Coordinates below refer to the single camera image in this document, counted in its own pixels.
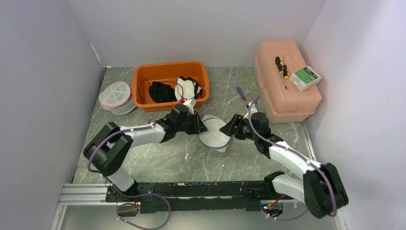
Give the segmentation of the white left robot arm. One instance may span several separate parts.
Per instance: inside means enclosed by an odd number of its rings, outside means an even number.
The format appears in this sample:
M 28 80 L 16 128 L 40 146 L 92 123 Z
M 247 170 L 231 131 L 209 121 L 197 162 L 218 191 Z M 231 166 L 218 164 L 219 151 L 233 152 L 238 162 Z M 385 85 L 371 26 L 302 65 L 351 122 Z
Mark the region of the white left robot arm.
M 139 194 L 138 183 L 122 166 L 129 150 L 150 143 L 164 143 L 179 132 L 196 135 L 208 129 L 198 112 L 191 112 L 178 104 L 162 119 L 150 120 L 142 126 L 118 126 L 107 123 L 83 151 L 88 160 L 88 170 L 99 173 L 119 190 L 125 201 L 132 201 Z

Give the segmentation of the black white bra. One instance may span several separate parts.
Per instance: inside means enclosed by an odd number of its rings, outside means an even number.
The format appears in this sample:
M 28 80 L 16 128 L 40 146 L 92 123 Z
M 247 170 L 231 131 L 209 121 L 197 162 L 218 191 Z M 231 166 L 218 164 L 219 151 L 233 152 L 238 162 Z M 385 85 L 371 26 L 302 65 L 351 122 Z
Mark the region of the black white bra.
M 141 93 L 143 83 L 147 83 L 147 94 L 154 103 L 169 103 L 179 100 L 197 99 L 202 96 L 203 89 L 199 82 L 192 77 L 179 76 L 176 81 L 149 81 L 141 80 L 138 86 L 138 96 L 142 103 L 144 97 Z

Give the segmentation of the white mesh pink-zip laundry bag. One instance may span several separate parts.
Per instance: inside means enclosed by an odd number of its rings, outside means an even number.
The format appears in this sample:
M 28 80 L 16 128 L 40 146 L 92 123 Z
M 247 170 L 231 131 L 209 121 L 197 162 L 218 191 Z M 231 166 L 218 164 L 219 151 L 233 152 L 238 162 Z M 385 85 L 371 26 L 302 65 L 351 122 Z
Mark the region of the white mesh pink-zip laundry bag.
M 123 81 L 114 82 L 99 95 L 102 109 L 114 115 L 125 115 L 136 108 L 129 84 Z

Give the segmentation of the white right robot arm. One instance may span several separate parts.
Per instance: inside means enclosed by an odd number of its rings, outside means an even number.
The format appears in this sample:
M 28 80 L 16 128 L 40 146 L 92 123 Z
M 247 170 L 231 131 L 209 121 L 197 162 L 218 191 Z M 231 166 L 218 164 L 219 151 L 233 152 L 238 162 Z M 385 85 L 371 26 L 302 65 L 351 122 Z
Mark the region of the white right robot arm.
M 334 216 L 349 203 L 349 198 L 335 165 L 321 164 L 290 147 L 272 133 L 264 113 L 235 114 L 220 132 L 236 139 L 254 141 L 257 150 L 267 158 L 289 169 L 295 177 L 274 172 L 264 178 L 264 194 L 270 199 L 287 195 L 305 204 L 316 218 Z

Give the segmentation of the white mesh blue-zip laundry bag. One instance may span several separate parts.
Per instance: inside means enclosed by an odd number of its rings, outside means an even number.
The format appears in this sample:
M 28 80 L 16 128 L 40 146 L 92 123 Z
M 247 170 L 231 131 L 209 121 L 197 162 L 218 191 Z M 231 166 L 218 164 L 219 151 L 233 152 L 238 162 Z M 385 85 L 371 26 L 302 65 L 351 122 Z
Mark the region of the white mesh blue-zip laundry bag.
M 220 132 L 220 128 L 226 125 L 226 122 L 213 115 L 205 115 L 202 118 L 203 125 L 208 129 L 198 134 L 200 141 L 211 150 L 226 152 L 231 142 L 231 137 Z

